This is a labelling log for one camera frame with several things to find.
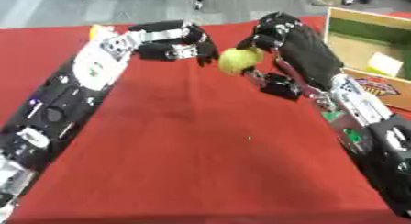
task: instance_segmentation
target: tennis ball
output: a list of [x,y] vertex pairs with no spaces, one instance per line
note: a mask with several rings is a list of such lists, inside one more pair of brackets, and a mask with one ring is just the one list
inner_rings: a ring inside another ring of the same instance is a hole
[[249,48],[225,50],[218,60],[218,69],[226,74],[240,74],[241,71],[261,62],[264,57],[262,50]]

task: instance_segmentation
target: floor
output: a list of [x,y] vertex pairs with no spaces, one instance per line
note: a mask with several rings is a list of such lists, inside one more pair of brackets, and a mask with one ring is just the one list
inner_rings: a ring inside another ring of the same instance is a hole
[[[406,0],[373,0],[350,8],[371,12],[411,11]],[[282,10],[296,16],[323,15],[309,0],[206,0],[202,11],[192,0],[0,0],[0,28],[33,28],[94,23],[145,23],[190,19],[201,25],[239,23]]]

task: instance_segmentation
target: red tablecloth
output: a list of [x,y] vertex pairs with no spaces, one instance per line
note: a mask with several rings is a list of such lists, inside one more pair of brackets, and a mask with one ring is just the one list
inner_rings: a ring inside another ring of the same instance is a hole
[[[324,18],[304,21],[322,28]],[[206,30],[223,50],[252,25]],[[0,30],[0,122],[87,35],[87,27]],[[259,93],[195,60],[137,58],[12,220],[407,223],[368,186],[306,99]]]

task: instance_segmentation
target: robotic hand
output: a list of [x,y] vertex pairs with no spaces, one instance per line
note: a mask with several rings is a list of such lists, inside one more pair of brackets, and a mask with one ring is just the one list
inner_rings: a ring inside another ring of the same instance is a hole
[[314,30],[303,25],[299,19],[281,12],[260,19],[252,35],[237,48],[250,46],[277,52],[309,85],[322,90],[329,89],[331,77],[340,73],[343,67],[343,63]]
[[218,58],[207,34],[182,21],[135,26],[122,35],[96,26],[91,37],[0,130],[0,223],[101,106],[134,53],[162,61],[198,58],[200,64]]
[[295,17],[263,17],[238,49],[252,46],[283,58],[277,66],[303,86],[370,185],[396,215],[410,218],[411,122],[341,73],[343,63]]
[[218,59],[216,45],[202,28],[193,23],[180,20],[144,24],[130,27],[130,31],[140,32],[146,37],[136,50],[141,59],[174,61],[197,57],[200,66]]

